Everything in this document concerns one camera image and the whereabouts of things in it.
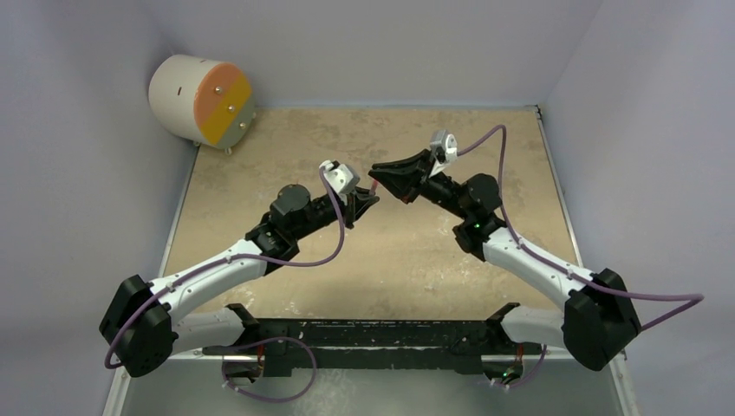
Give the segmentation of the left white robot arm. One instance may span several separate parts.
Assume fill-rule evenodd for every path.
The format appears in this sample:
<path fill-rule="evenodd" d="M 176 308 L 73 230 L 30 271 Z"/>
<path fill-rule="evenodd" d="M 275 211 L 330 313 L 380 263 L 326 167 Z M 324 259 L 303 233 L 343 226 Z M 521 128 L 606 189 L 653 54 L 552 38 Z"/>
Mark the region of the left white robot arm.
<path fill-rule="evenodd" d="M 151 373 L 182 347 L 185 332 L 176 326 L 194 309 L 239 284 L 298 266 L 299 240 L 332 223 L 351 229 L 380 200 L 359 186 L 345 197 L 325 189 L 312 198 L 306 187 L 286 185 L 260 223 L 227 250 L 172 276 L 123 280 L 99 326 L 108 344 L 104 367 L 124 367 L 133 377 Z"/>

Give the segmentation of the round mini drawer cabinet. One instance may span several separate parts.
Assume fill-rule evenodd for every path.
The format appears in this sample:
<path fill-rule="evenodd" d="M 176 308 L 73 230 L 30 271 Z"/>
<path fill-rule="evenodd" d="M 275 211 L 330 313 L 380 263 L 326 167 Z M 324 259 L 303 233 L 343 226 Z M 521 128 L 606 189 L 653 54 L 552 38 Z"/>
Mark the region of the round mini drawer cabinet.
<path fill-rule="evenodd" d="M 254 118 L 248 77 L 236 64 L 193 55 L 172 55 L 148 86 L 153 115 L 169 133 L 232 154 Z"/>

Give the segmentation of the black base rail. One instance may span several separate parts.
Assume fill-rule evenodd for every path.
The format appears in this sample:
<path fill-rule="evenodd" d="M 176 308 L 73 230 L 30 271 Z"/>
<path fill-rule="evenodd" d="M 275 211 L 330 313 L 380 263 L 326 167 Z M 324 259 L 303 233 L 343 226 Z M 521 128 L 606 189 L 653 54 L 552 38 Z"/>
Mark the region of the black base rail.
<path fill-rule="evenodd" d="M 522 359 L 540 353 L 501 332 L 499 314 L 486 320 L 257 319 L 233 306 L 244 331 L 216 354 L 254 356 L 268 377 L 297 368 L 451 370 L 489 379 L 517 378 Z"/>

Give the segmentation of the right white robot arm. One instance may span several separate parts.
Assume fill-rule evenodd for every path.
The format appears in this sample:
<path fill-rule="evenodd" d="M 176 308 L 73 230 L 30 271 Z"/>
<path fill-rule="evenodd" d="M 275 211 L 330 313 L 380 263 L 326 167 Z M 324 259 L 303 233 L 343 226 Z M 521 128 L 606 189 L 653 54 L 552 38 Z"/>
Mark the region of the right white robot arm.
<path fill-rule="evenodd" d="M 459 217 L 452 231 L 463 252 L 509 271 L 558 308 L 506 307 L 486 330 L 493 350 L 506 353 L 525 342 L 564 348 L 585 368 L 601 371 L 638 336 L 641 323 L 619 274 L 566 264 L 514 233 L 495 212 L 502 199 L 493 176 L 477 173 L 458 183 L 433 165 L 432 153 L 423 150 L 376 163 L 368 174 L 405 204 L 422 197 Z"/>

